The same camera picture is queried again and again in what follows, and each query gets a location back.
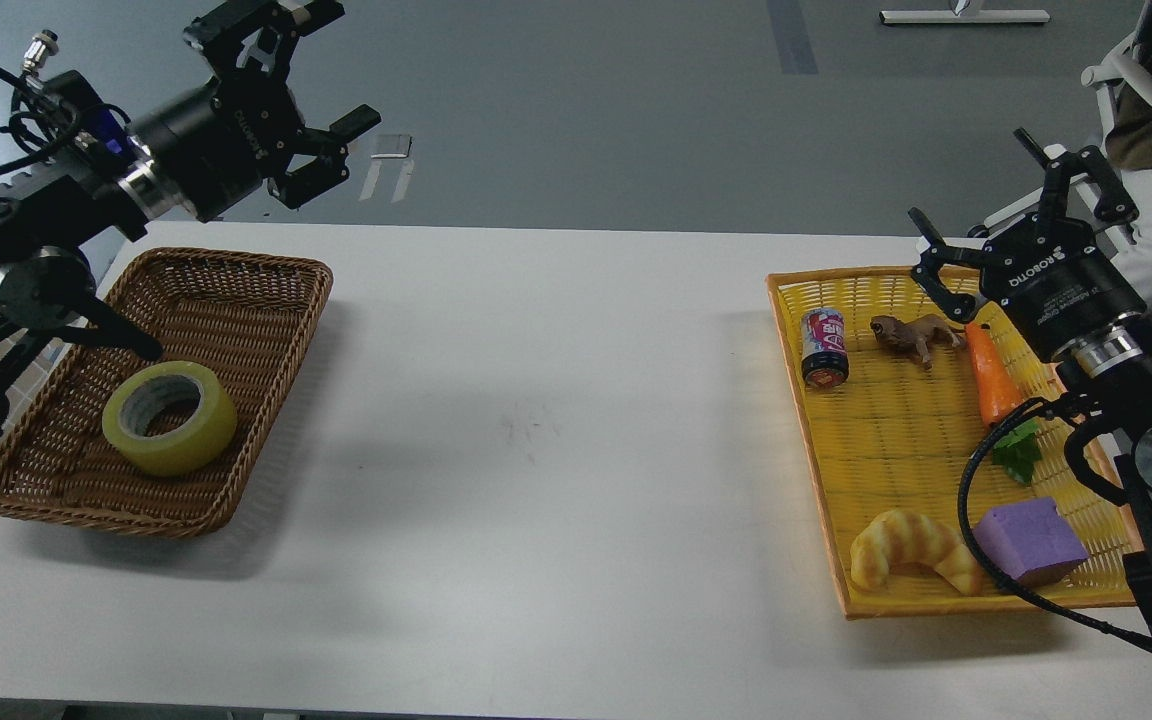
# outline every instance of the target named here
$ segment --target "green leaf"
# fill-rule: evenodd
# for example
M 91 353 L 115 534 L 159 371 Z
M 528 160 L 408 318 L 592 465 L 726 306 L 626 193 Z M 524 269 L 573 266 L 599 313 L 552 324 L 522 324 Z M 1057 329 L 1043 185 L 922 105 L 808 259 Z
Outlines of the green leaf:
M 1039 450 L 1038 438 L 1034 437 L 1037 433 L 1037 420 L 1028 420 L 998 441 L 990 455 L 993 464 L 1001 465 L 1007 477 L 1023 486 L 1033 482 L 1034 464 L 1043 460 L 1043 450 Z

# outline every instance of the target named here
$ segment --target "white chair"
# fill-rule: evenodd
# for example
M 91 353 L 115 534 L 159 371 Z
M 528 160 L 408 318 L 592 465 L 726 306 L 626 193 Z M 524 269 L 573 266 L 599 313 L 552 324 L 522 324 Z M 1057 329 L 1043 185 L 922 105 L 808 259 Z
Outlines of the white chair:
M 1101 147 L 1105 147 L 1105 137 L 1111 132 L 1111 129 L 1114 129 L 1119 92 L 1124 83 L 1152 106 L 1152 76 L 1140 65 L 1144 53 L 1150 50 L 1152 50 L 1152 0 L 1147 0 L 1142 8 L 1137 20 L 1137 29 L 1115 45 L 1114 50 L 1108 51 L 1099 65 L 1091 65 L 1083 70 L 1083 86 L 1092 88 L 1096 91 L 1096 104 L 1101 119 Z M 1062 145 L 1048 145 L 1043 150 L 1048 158 L 1058 158 L 1064 151 Z M 1096 185 L 1087 182 L 1087 176 L 1074 179 L 1070 182 L 1070 188 L 1078 192 L 1079 199 L 1089 209 L 1093 209 L 1097 200 L 1100 200 Z M 1021 197 L 1020 200 L 1013 202 L 1011 205 L 1007 205 L 1006 209 L 1001 209 L 984 219 L 983 223 L 970 229 L 970 236 L 987 237 L 1009 227 L 1016 219 L 1034 209 L 1041 191 L 1043 189 L 1039 188 L 1039 190 Z M 1097 232 L 1105 233 L 1106 238 L 1114 243 L 1117 250 L 1124 250 L 1132 244 L 1132 233 L 1124 225 L 1097 228 Z

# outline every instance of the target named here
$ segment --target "white table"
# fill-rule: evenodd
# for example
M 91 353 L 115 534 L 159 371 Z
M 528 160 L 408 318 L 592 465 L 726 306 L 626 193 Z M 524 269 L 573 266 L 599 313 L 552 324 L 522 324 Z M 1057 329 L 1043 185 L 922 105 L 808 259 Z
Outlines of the white table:
M 909 240 L 156 223 L 154 245 L 313 256 L 335 287 L 226 529 L 0 520 L 0 697 L 1152 717 L 1151 657 L 1062 620 L 842 620 L 763 279 L 908 264 Z

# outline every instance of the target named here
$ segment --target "gray floor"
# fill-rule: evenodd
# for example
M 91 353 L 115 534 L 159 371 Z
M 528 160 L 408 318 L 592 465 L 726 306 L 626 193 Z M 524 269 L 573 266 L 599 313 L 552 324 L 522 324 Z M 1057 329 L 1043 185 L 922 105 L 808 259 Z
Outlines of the gray floor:
M 63 50 L 47 73 L 81 69 L 136 118 L 206 78 L 179 29 L 212 5 L 1 0 L 0 65 L 50 26 Z M 1011 129 L 1091 141 L 1079 73 L 1139 5 L 990 0 L 1052 22 L 895 28 L 879 9 L 945 1 L 351 0 L 301 44 L 293 90 L 311 124 L 365 101 L 385 118 L 374 132 L 412 135 L 406 195 L 387 160 L 361 200 L 364 138 L 351 181 L 314 204 L 257 195 L 225 219 L 909 236 L 916 204 L 960 234 L 1041 182 Z M 14 157 L 0 136 L 0 161 Z M 0 703 L 3 719 L 56 710 Z

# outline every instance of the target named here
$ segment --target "yellow tape roll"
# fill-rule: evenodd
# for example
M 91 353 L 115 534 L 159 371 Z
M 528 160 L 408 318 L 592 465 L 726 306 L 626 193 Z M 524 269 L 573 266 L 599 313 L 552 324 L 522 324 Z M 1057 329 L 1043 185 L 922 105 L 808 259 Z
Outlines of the yellow tape roll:
M 179 429 L 145 437 L 150 422 L 174 402 L 197 400 L 195 414 Z M 238 416 L 204 365 L 174 359 L 143 369 L 120 384 L 101 416 L 109 445 L 146 473 L 183 475 L 215 460 L 234 438 Z

